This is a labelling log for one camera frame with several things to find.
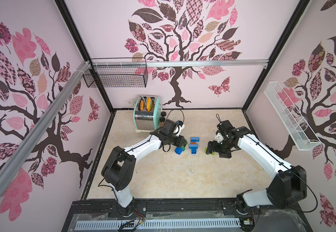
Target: blue block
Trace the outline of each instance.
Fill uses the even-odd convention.
[[[181,155],[181,153],[183,152],[182,147],[176,147],[176,149],[174,150],[175,153]]]

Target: wire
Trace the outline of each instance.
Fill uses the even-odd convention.
[[[184,112],[183,112],[182,110],[180,110],[180,109],[172,109],[172,110],[168,113],[168,115],[167,115],[167,119],[168,119],[169,114],[170,114],[172,111],[174,111],[174,110],[179,110],[179,111],[181,111],[182,116],[184,116],[184,119],[182,120],[182,123],[184,123],[184,121],[185,121],[185,115],[184,115]]]
[[[276,161],[278,161],[279,162],[279,164],[280,165],[282,165],[283,167],[285,167],[286,169],[289,169],[289,168],[287,168],[285,165],[284,165],[284,163],[282,163],[282,162],[280,162],[278,159],[276,159],[273,155],[271,155],[271,153],[269,153],[263,146],[261,146],[260,145],[260,143],[259,142],[256,142],[256,141],[254,141],[254,139],[252,139],[251,137],[249,137],[248,135],[245,135],[246,137],[248,137],[248,138],[250,138],[251,140],[253,140],[253,142],[255,142],[255,144],[256,145],[259,145],[263,150],[265,150],[270,156],[272,156]],[[312,191],[312,189],[308,186],[308,184],[304,181],[304,180],[302,180],[302,178],[300,178],[297,174],[295,174],[294,172],[291,172],[291,173],[293,173],[296,177],[298,177],[306,186],[307,186],[307,188],[312,192],[312,194],[313,194],[313,196],[315,197],[315,200],[316,200],[316,206],[314,207],[314,209],[313,210],[310,210],[310,211],[301,211],[301,210],[298,210],[298,209],[294,209],[294,208],[292,208],[292,207],[290,207],[290,206],[288,206],[289,208],[291,208],[291,209],[294,209],[295,211],[300,211],[300,212],[302,212],[302,213],[311,213],[311,212],[313,212],[313,211],[315,211],[316,209],[317,209],[317,206],[319,205],[319,201],[317,200],[317,197],[316,197],[316,195],[315,195],[315,193]]]

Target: pink wall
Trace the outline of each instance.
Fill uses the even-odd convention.
[[[0,169],[82,63],[53,1],[0,1]],[[82,80],[0,198],[0,231],[60,231],[109,112]]]
[[[318,208],[305,215],[314,231],[332,232],[336,231],[336,3],[331,6],[332,1],[325,2],[311,3],[248,114],[263,143],[292,165],[305,168],[307,183],[319,200]],[[294,146],[263,93],[270,81],[278,81],[295,95],[297,107],[322,145],[311,151],[299,151]],[[305,211],[313,209],[311,192],[300,205]]]
[[[210,60],[214,58],[210,56],[212,49],[216,56],[232,52],[231,56],[234,59],[268,59],[297,3],[296,0],[67,1],[92,58],[135,55],[146,58],[152,56],[153,61],[184,60],[184,54],[188,52],[189,60],[199,60],[205,56],[207,57],[204,59]],[[160,15],[161,18],[139,13],[138,10],[143,8]],[[186,29],[178,28],[177,34],[174,31],[162,30],[163,25],[175,26],[175,21],[180,24],[183,15],[189,20]],[[194,33],[195,29],[200,28],[198,22],[201,20],[201,33],[198,33],[197,38],[190,39],[188,32]],[[218,33],[218,28],[226,21],[226,27]],[[231,30],[236,31],[231,38],[223,36],[227,31],[231,33]],[[182,49],[180,46],[175,47],[180,43],[179,38],[182,41]],[[165,41],[170,45],[168,50]],[[224,41],[233,46],[216,46]],[[190,49],[195,44],[209,46],[203,53],[201,48],[200,53],[191,57],[198,50]],[[166,108],[242,107],[262,68],[263,66],[227,66],[219,67],[220,72],[209,73],[206,71],[208,68],[193,67],[187,70],[192,74],[192,78],[190,74],[184,78],[185,72],[181,68],[175,68],[175,75],[171,77],[170,68],[156,71],[151,69],[146,88],[106,88],[106,92],[115,108],[131,107],[128,102],[138,94],[159,95],[162,103],[170,102],[164,106]],[[157,78],[154,78],[154,72],[157,72]],[[229,78],[229,83],[221,88],[226,78]],[[218,86],[216,90],[221,90],[221,94],[215,94],[211,90],[214,87],[209,86]]]

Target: white wire basket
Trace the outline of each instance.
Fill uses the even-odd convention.
[[[299,108],[277,81],[268,83],[264,91],[300,151],[308,151],[321,144]]]

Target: marble floor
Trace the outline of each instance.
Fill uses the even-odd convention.
[[[208,141],[214,140],[219,114],[221,120],[229,120],[234,127],[249,128],[240,109],[183,110],[185,128],[181,132],[186,140],[200,137],[196,154],[186,146],[177,155],[172,147],[169,152],[162,149],[142,158],[135,166],[129,186],[135,198],[204,198],[236,197],[248,189],[267,188],[271,183],[268,174],[245,151],[235,151],[231,159],[206,155],[204,149]],[[169,119],[182,120],[182,113],[174,110]],[[133,124],[133,111],[116,112],[104,151],[88,199],[115,198],[108,187],[97,187],[103,179],[101,170],[115,146],[128,147],[148,137],[147,132],[136,133]]]

